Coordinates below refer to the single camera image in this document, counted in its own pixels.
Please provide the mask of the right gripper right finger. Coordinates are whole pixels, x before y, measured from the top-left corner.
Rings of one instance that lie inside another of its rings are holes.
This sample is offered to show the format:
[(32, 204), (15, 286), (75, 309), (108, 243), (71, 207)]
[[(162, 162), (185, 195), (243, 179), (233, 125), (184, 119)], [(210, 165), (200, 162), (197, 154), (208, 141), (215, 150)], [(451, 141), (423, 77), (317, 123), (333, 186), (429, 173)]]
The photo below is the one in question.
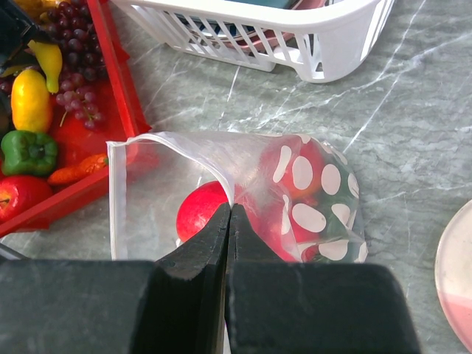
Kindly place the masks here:
[(241, 205), (229, 221), (226, 326), (233, 353), (419, 353), (403, 291), (375, 264), (287, 263)]

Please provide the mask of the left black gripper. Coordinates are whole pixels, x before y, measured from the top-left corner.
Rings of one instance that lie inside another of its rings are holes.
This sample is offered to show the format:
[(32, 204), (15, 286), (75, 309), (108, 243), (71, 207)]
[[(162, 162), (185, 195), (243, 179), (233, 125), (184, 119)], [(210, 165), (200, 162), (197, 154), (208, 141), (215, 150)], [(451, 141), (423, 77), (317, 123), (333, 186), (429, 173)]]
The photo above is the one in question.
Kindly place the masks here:
[(26, 53), (28, 43), (54, 44), (55, 41), (41, 29), (14, 1), (1, 1), (1, 73), (14, 66), (35, 63)]

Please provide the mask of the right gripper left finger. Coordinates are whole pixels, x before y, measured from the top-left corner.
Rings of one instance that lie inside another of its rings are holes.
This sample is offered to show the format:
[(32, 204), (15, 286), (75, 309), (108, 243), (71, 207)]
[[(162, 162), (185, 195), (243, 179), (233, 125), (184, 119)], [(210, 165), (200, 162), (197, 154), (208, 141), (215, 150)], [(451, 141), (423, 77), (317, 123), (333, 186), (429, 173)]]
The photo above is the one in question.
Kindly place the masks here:
[(3, 353), (222, 353), (229, 205), (162, 259), (21, 259), (1, 249)]

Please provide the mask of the yellow banana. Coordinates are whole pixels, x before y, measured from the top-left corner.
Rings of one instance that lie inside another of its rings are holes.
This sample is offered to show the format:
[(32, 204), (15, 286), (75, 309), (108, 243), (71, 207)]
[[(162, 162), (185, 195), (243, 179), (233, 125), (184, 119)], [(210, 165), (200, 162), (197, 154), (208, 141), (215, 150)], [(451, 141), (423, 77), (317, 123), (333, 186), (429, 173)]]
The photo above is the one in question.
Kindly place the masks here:
[(46, 87), (52, 94), (59, 92), (59, 78), (63, 67), (63, 56), (57, 44), (47, 44), (31, 40), (28, 47), (46, 75)]

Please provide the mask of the orange yellow mango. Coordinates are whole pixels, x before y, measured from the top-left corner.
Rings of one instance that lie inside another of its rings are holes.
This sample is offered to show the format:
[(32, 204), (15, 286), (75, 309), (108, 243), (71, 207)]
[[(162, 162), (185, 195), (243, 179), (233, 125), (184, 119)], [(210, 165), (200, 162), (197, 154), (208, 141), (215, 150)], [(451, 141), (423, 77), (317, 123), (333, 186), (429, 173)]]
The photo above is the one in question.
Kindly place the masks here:
[(52, 124), (52, 105), (46, 81), (34, 69), (22, 71), (14, 80), (11, 107), (16, 130), (47, 133)]

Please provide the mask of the red round fruit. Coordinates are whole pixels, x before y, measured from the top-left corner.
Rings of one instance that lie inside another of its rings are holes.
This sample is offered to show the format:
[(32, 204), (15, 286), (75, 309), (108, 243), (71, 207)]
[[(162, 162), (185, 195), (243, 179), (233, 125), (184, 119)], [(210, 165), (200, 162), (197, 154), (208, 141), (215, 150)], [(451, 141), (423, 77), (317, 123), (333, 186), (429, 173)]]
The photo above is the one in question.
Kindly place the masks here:
[(228, 202), (218, 181), (207, 182), (192, 191), (182, 202), (176, 216), (176, 231), (182, 243), (198, 234), (221, 204)]

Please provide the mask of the clear dotted zip bag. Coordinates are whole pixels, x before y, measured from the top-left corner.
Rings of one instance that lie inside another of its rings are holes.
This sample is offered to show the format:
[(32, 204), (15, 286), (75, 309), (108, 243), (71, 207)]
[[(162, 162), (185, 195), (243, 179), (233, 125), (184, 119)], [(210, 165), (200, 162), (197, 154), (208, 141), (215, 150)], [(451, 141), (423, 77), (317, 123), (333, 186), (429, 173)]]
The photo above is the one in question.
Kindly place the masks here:
[(260, 167), (260, 155), (282, 136), (297, 135), (317, 142), (325, 165), (350, 166), (330, 143), (303, 133), (269, 136), (204, 131), (144, 133), (124, 142), (108, 143), (110, 244), (113, 260), (156, 260), (179, 247), (176, 216), (184, 199), (201, 185), (218, 181), (230, 205), (248, 201), (264, 207), (276, 198), (291, 202), (294, 222), (318, 233), (320, 256), (312, 262), (362, 263), (367, 243), (360, 203), (348, 240), (324, 242), (325, 217), (316, 209), (319, 191), (292, 199), (273, 186)]

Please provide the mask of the green cucumber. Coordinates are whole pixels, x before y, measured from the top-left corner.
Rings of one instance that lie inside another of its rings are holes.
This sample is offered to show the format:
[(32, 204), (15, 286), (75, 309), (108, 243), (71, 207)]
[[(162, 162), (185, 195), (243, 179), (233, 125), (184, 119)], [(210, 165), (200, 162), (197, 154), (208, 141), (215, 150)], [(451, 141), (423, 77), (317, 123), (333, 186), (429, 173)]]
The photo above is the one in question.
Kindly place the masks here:
[(360, 203), (360, 189), (352, 169), (335, 162), (326, 164), (319, 197), (316, 209), (326, 220), (321, 239), (324, 242), (348, 240)]

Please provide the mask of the red faceted apple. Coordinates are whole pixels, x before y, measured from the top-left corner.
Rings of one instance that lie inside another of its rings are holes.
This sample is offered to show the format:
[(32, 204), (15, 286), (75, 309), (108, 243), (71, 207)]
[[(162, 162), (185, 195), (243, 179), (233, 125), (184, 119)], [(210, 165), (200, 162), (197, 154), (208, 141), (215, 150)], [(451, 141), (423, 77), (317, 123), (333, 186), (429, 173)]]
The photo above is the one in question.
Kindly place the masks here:
[(321, 188), (325, 157), (319, 144), (301, 136), (282, 136), (271, 142), (260, 155), (260, 167), (269, 182), (292, 199)]

